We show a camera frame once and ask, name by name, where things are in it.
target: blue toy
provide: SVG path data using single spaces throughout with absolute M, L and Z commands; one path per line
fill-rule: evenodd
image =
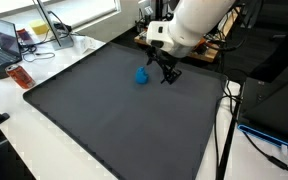
M 144 67 L 140 67 L 136 71 L 135 80 L 138 84 L 146 84 L 148 81 L 148 75 L 145 72 Z

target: laptop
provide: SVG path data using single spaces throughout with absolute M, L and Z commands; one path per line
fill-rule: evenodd
M 248 79 L 238 129 L 278 147 L 288 147 L 288 82 L 276 88 Z
M 0 20 L 0 65 L 6 62 L 17 63 L 21 60 L 22 55 L 17 41 L 15 25 Z

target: white table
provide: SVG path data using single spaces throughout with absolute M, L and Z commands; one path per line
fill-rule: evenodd
M 97 41 L 97 44 L 99 47 L 104 43 Z M 53 52 L 53 49 L 50 44 L 44 44 L 38 47 L 38 52 Z M 55 58 L 50 60 L 19 64 L 39 84 L 92 52 L 78 55 L 69 48 L 55 51 Z M 238 84 L 230 83 L 229 87 L 233 94 L 238 94 Z M 52 121 L 26 103 L 22 97 L 24 92 L 12 79 L 0 80 L 0 113 L 11 116 L 0 124 L 0 129 L 36 179 L 116 179 Z M 232 117 L 228 99 L 222 101 L 217 117 L 221 157 Z M 215 164 L 212 132 L 196 179 L 214 180 Z
M 249 137 L 262 151 L 275 156 L 285 163 L 279 148 L 250 135 Z M 235 128 L 224 179 L 288 180 L 288 172 L 269 162 L 251 145 L 245 135 Z

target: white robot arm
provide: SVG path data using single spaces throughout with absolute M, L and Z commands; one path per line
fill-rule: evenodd
M 152 21 L 146 42 L 176 58 L 185 57 L 223 18 L 235 0 L 180 0 L 171 21 Z

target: black mat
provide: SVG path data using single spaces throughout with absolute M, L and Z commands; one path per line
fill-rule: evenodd
M 182 76 L 160 84 L 153 63 L 149 83 L 136 84 L 136 69 L 146 62 L 144 52 L 109 43 L 24 99 L 120 179 L 195 179 L 224 80 L 179 64 Z

